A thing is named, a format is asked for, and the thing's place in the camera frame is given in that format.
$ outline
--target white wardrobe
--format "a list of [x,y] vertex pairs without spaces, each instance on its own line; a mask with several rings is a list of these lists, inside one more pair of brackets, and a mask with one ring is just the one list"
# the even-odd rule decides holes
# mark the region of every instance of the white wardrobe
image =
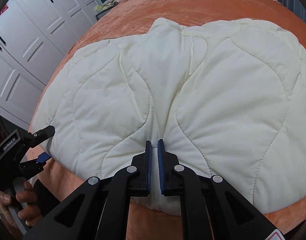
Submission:
[[97,21],[100,0],[9,0],[0,14],[0,115],[29,128],[56,67]]

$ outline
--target red double happiness sticker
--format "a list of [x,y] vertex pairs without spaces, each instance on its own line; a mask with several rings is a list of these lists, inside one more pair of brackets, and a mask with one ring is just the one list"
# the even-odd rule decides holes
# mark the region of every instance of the red double happiness sticker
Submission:
[[0,15],[1,15],[2,13],[4,13],[8,8],[9,8],[9,7],[8,7],[7,4],[6,4],[6,5],[3,7],[2,11],[0,12]]

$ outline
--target orange bedsheet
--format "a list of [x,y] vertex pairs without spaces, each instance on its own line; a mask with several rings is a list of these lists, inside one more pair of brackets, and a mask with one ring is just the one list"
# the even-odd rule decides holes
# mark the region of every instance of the orange bedsheet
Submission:
[[[268,20],[291,31],[306,48],[306,24],[273,0],[132,0],[113,8],[72,47],[47,87],[79,48],[103,39],[146,33],[159,17],[186,26],[245,17]],[[28,152],[28,159],[36,158],[42,152],[38,146]],[[60,201],[83,183],[53,159],[48,161],[39,179]],[[287,233],[306,219],[306,198],[266,217]],[[181,218],[132,203],[127,239],[182,239]]]

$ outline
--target grey handle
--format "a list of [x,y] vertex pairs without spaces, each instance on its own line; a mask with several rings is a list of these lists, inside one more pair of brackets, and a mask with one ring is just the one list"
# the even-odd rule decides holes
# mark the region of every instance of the grey handle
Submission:
[[1,36],[0,36],[0,41],[2,41],[2,43],[6,46],[5,40],[3,40],[3,38]]
[[29,226],[26,225],[24,220],[21,220],[18,217],[18,213],[25,208],[28,204],[27,203],[19,203],[16,198],[15,195],[18,192],[24,191],[24,186],[23,186],[23,182],[25,182],[26,179],[24,177],[19,177],[16,178],[13,181],[13,187],[8,188],[5,193],[10,195],[12,198],[12,204],[10,206],[8,206],[8,209],[10,211],[10,214],[12,216],[12,218],[14,219],[14,222],[16,223],[16,225],[18,226],[19,230],[21,231],[21,233],[23,235],[25,235],[25,233],[31,228]]

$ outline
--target human hand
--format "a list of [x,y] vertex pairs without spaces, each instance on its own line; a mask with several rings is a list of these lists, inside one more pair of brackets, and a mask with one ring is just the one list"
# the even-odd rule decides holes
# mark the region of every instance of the human hand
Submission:
[[[43,216],[41,215],[39,207],[36,205],[37,196],[33,192],[32,185],[28,181],[25,181],[23,186],[25,190],[17,193],[15,197],[18,202],[27,202],[28,205],[18,213],[18,217],[24,220],[28,226],[32,227],[35,226],[43,218]],[[11,226],[18,228],[7,207],[11,204],[11,202],[12,200],[10,195],[0,191],[0,208],[3,215]]]

